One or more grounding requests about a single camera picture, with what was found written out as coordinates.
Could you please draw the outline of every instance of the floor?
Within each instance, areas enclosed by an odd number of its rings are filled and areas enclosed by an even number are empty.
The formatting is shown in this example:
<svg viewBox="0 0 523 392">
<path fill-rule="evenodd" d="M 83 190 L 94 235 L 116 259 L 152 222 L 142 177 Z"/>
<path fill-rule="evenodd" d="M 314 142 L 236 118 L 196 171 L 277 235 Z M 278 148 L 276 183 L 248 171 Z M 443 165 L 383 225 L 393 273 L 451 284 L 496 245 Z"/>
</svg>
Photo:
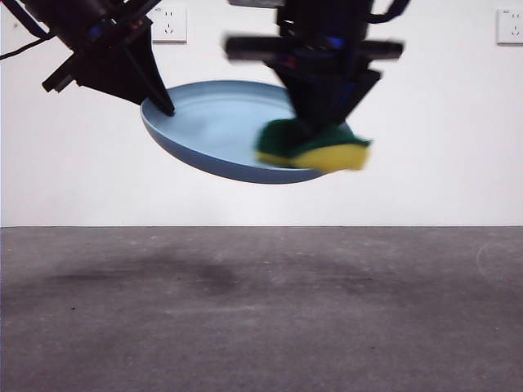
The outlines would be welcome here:
<svg viewBox="0 0 523 392">
<path fill-rule="evenodd" d="M 523 228 L 2 230 L 2 391 L 523 390 Z"/>
</svg>

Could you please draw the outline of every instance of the sponge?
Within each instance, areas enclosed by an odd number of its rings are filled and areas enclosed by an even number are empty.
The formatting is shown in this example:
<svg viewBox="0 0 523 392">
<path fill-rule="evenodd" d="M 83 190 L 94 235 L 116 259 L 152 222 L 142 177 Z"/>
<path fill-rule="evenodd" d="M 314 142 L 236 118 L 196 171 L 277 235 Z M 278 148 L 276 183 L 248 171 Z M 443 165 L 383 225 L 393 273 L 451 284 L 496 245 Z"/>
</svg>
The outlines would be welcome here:
<svg viewBox="0 0 523 392">
<path fill-rule="evenodd" d="M 275 120 L 261 131 L 257 159 L 276 166 L 325 173 L 361 170 L 371 143 L 355 136 L 346 125 L 328 125 L 309 135 L 306 126 L 297 119 Z"/>
</svg>

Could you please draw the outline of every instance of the white wall socket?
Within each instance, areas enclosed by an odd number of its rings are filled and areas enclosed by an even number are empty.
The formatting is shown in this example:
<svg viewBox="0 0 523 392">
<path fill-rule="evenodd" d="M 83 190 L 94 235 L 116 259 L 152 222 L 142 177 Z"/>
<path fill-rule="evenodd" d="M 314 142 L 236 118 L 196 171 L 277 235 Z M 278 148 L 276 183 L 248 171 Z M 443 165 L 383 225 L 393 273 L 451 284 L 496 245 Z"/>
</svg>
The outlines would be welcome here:
<svg viewBox="0 0 523 392">
<path fill-rule="evenodd" d="M 523 8 L 498 10 L 499 44 L 523 44 Z"/>
<path fill-rule="evenodd" d="M 148 14 L 153 42 L 187 42 L 187 7 L 160 2 Z"/>
</svg>

